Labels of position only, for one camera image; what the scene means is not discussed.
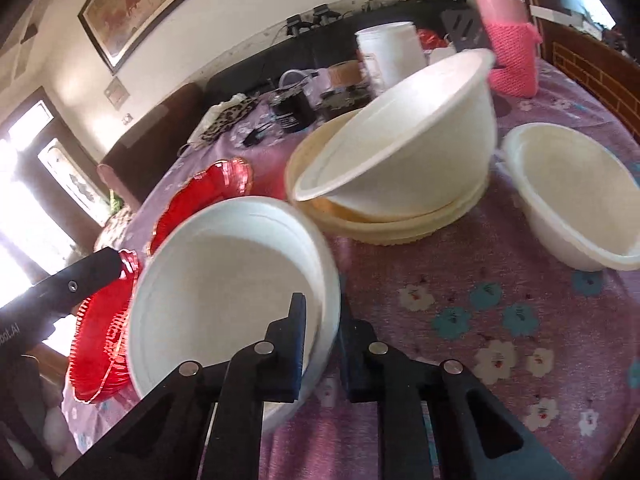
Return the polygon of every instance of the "flower pattern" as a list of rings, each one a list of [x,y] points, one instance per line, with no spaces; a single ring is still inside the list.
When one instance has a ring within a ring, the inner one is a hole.
[[[574,273],[571,275],[571,285],[574,291],[587,297],[600,294],[602,292],[603,281],[601,270],[596,272],[574,270]]]
[[[557,110],[568,110],[571,108],[571,104],[571,101],[568,101],[567,99],[554,99],[554,102],[551,105]]]
[[[527,303],[514,303],[502,313],[502,326],[509,330],[513,337],[533,335],[539,325],[535,311]]]
[[[591,436],[598,427],[598,412],[594,412],[591,409],[586,412],[580,412],[578,427],[582,436]]]
[[[559,414],[556,400],[543,397],[537,404],[529,406],[529,415],[524,418],[524,425],[529,431],[546,428]]]
[[[443,339],[458,339],[469,332],[471,314],[461,306],[449,306],[433,320],[433,327]]]
[[[554,367],[554,351],[546,348],[536,348],[533,354],[527,357],[527,371],[534,377],[547,375]]]
[[[523,101],[518,101],[518,110],[523,112],[530,112],[533,109],[533,101],[529,99],[524,99]]]
[[[499,283],[478,283],[469,294],[469,302],[475,310],[488,310],[500,303],[502,288]]]
[[[508,379],[516,365],[516,350],[511,341],[491,341],[487,348],[476,353],[478,364],[474,375],[484,384],[495,384],[498,379]]]
[[[626,379],[630,388],[640,388],[640,359],[637,357],[631,363]]]
[[[407,285],[398,290],[400,305],[405,309],[415,312],[428,310],[436,301],[431,294],[421,285]]]

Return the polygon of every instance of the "cream bowl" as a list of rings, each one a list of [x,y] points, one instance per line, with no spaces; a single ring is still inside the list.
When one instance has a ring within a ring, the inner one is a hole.
[[[640,269],[640,187],[595,140],[548,123],[524,124],[504,159],[540,243],[578,270]]]
[[[409,76],[340,129],[300,175],[298,202],[319,196],[377,221],[436,211],[477,187],[497,143],[489,50]]]

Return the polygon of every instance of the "red glass plate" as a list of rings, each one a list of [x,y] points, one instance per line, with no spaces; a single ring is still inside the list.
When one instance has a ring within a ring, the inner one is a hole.
[[[122,273],[82,302],[69,355],[69,380],[80,402],[102,402],[129,384],[129,303],[142,272],[135,252],[121,250]]]
[[[205,171],[195,174],[169,202],[162,213],[146,248],[153,256],[167,237],[190,216],[226,200],[248,195],[253,185],[251,165],[240,157],[214,162]]]

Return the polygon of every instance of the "white bowl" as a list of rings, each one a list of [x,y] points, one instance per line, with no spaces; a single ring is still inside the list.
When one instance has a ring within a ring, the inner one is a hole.
[[[294,186],[366,218],[427,214],[478,186],[497,142],[489,50],[420,70],[373,100],[326,144]]]
[[[469,212],[484,195],[489,181],[488,176],[472,189],[471,193],[463,194],[433,213],[393,222],[365,221],[353,211],[337,206],[322,197],[306,202],[295,200],[292,190],[300,174],[316,158],[329,139],[357,113],[358,111],[354,110],[343,114],[308,134],[291,154],[285,168],[284,186],[289,201],[293,207],[309,216],[323,232],[353,238],[367,244],[407,244],[455,222]]]
[[[589,137],[556,124],[511,130],[505,162],[540,243],[578,270],[640,269],[640,187]]]
[[[129,317],[127,362],[143,397],[187,360],[224,362],[264,338],[306,296],[300,398],[266,403],[263,431],[291,416],[316,386],[338,329],[340,284],[316,226],[290,205],[248,196],[180,225],[143,271]]]

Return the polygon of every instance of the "doorway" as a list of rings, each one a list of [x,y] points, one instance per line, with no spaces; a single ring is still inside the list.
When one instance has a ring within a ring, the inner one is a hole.
[[[109,217],[95,168],[43,88],[0,124],[0,308],[93,252]],[[60,320],[47,343],[68,354],[74,326]]]

